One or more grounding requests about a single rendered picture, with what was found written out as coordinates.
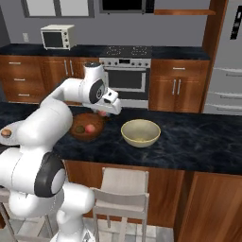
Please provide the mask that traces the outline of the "tall wooden side panel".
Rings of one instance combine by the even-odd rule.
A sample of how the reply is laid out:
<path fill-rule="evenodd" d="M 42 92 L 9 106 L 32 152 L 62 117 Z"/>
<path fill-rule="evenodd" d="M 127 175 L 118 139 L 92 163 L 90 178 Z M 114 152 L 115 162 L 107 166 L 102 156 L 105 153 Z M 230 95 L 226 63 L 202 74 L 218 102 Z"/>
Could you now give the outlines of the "tall wooden side panel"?
<path fill-rule="evenodd" d="M 199 108 L 200 112 L 203 112 L 203 109 L 204 109 L 228 2 L 229 0 L 211 0 L 210 1 L 209 10 L 212 11 L 214 15 L 209 15 L 207 17 L 207 22 L 206 22 L 206 27 L 205 27 L 203 42 L 202 42 L 202 49 L 210 57 L 210 63 L 208 65 L 207 76 L 206 76 L 203 95 L 202 95 L 201 104 Z"/>

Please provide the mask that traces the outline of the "grey framed window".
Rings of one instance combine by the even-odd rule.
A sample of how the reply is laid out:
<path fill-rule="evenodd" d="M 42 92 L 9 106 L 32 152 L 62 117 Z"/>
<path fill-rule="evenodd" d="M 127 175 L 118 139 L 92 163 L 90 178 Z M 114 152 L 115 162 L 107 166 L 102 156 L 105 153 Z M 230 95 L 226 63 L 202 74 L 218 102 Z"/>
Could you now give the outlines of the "grey framed window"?
<path fill-rule="evenodd" d="M 94 0 L 21 0 L 28 18 L 94 18 Z"/>

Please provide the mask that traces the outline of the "wooden cupboard run with drawers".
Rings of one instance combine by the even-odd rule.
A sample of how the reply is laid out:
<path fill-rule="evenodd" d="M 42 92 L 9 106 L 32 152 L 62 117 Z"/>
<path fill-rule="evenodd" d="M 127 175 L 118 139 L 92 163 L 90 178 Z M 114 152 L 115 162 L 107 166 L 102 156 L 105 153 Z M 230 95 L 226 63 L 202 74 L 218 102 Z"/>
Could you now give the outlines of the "wooden cupboard run with drawers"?
<path fill-rule="evenodd" d="M 0 55 L 0 83 L 8 102 L 39 103 L 66 78 L 84 78 L 98 58 Z"/>

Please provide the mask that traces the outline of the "brown wooden bowl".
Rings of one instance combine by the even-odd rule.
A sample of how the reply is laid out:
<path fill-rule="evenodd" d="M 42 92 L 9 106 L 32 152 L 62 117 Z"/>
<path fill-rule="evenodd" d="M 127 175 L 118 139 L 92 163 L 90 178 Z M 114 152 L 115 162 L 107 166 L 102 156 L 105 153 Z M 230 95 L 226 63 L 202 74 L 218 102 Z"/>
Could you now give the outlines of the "brown wooden bowl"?
<path fill-rule="evenodd" d="M 83 133 L 77 133 L 75 131 L 77 126 L 83 126 L 85 128 L 87 125 L 90 124 L 95 126 L 95 131 L 92 133 L 88 133 L 86 131 Z M 105 118 L 100 116 L 99 114 L 90 112 L 81 113 L 74 116 L 73 125 L 69 132 L 73 137 L 80 141 L 91 141 L 101 134 L 101 132 L 104 130 L 104 126 Z"/>

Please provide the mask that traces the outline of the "grey plate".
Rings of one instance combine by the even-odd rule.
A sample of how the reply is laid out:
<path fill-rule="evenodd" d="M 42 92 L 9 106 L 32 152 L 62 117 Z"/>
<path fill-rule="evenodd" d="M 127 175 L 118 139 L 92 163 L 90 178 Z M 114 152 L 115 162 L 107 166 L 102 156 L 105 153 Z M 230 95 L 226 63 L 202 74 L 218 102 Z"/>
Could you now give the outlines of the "grey plate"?
<path fill-rule="evenodd" d="M 17 146 L 19 144 L 19 142 L 16 138 L 16 131 L 17 131 L 18 127 L 19 127 L 18 124 L 11 124 L 11 125 L 8 125 L 8 126 L 2 128 L 2 130 L 11 130 L 11 136 L 3 137 L 1 135 L 2 130 L 0 130 L 0 144 L 5 145 L 5 146 Z"/>

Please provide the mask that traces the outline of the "steel oven with hob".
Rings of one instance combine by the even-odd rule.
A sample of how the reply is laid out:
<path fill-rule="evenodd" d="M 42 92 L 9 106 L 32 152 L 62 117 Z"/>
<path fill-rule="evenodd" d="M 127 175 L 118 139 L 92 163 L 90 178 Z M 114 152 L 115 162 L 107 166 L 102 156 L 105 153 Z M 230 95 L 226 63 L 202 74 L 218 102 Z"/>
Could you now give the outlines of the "steel oven with hob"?
<path fill-rule="evenodd" d="M 107 85 L 118 93 L 121 106 L 148 107 L 151 48 L 149 46 L 108 45 L 100 54 Z"/>

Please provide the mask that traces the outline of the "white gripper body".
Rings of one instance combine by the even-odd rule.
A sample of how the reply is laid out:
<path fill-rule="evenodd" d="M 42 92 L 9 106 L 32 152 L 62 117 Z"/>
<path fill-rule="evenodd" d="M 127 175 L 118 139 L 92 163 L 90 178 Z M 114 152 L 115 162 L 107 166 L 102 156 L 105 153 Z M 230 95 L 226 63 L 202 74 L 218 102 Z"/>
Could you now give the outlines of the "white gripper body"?
<path fill-rule="evenodd" d="M 95 112 L 106 112 L 106 113 L 112 113 L 112 114 L 119 114 L 121 113 L 121 102 L 120 99 L 117 98 L 113 103 L 105 103 L 103 100 L 101 100 L 98 103 L 95 103 L 92 107 L 92 110 Z"/>

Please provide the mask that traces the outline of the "grey stool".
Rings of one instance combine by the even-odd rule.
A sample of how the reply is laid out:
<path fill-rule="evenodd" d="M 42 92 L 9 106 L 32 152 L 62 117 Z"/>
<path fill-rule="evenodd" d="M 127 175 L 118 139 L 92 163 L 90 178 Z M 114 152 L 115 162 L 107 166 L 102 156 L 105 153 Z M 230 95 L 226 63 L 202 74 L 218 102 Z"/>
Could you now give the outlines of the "grey stool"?
<path fill-rule="evenodd" d="M 118 242 L 125 242 L 125 233 L 129 218 L 142 221 L 142 242 L 146 242 L 147 211 L 149 204 L 148 172 L 122 168 L 102 168 L 102 183 L 94 188 L 95 206 L 93 217 L 95 241 L 99 242 L 97 216 L 107 217 L 111 227 L 111 216 L 121 217 L 121 229 Z"/>
<path fill-rule="evenodd" d="M 54 234 L 48 216 L 43 216 L 37 223 L 36 227 L 28 235 L 15 233 L 9 223 L 9 214 L 4 206 L 4 204 L 8 201 L 9 190 L 7 188 L 0 187 L 0 229 L 7 227 L 13 242 L 50 242 Z M 47 228 L 48 237 L 39 237 L 39 233 L 43 226 L 46 226 Z"/>

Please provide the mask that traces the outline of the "pale yellow bowl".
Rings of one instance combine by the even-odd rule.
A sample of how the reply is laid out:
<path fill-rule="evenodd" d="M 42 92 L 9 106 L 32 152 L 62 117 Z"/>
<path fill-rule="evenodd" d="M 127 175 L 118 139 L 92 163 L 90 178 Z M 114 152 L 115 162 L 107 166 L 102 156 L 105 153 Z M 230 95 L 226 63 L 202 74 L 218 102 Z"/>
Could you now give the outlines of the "pale yellow bowl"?
<path fill-rule="evenodd" d="M 161 129 L 152 121 L 133 119 L 122 126 L 121 134 L 124 140 L 133 147 L 149 147 L 158 140 Z"/>

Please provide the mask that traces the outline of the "white toaster oven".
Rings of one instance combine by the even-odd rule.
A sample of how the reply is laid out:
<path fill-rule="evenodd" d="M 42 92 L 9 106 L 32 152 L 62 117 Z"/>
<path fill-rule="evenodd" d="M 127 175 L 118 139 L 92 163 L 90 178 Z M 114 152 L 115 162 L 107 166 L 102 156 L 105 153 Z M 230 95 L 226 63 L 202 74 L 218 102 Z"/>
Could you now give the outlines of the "white toaster oven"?
<path fill-rule="evenodd" d="M 74 25 L 49 25 L 41 28 L 43 47 L 70 50 L 76 42 Z"/>

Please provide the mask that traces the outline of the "wooden island counter base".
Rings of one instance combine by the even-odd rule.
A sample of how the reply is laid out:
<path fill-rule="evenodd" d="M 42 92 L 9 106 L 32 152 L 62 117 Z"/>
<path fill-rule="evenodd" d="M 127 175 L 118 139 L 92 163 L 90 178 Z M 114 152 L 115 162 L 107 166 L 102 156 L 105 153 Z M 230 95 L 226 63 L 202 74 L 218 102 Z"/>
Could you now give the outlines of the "wooden island counter base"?
<path fill-rule="evenodd" d="M 104 167 L 149 173 L 147 223 L 174 231 L 175 242 L 242 242 L 242 165 L 214 170 L 155 164 L 65 162 L 71 182 L 99 187 Z"/>

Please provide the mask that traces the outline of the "wooden wall shelf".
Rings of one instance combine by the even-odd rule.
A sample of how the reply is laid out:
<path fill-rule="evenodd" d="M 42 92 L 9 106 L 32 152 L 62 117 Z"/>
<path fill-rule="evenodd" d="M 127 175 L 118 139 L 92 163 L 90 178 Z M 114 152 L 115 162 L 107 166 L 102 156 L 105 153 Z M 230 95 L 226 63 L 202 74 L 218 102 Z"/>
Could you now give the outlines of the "wooden wall shelf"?
<path fill-rule="evenodd" d="M 216 15 L 210 9 L 155 9 L 154 15 Z"/>

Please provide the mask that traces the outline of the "steel fridge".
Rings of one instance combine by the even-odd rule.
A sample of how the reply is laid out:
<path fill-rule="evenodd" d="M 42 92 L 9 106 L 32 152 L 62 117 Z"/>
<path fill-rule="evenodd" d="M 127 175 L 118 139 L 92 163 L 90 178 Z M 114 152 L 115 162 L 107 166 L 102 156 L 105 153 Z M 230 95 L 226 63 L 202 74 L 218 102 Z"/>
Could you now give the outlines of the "steel fridge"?
<path fill-rule="evenodd" d="M 229 0 L 204 113 L 242 115 L 242 0 Z"/>

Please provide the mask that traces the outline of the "wooden cupboard with drawer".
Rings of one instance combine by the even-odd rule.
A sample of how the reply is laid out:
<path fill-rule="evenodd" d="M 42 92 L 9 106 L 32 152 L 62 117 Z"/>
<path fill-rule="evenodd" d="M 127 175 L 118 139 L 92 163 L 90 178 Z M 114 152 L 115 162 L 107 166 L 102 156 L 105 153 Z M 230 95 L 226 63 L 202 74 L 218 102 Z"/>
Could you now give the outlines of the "wooden cupboard with drawer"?
<path fill-rule="evenodd" d="M 164 112 L 199 112 L 208 60 L 151 61 L 148 108 Z"/>

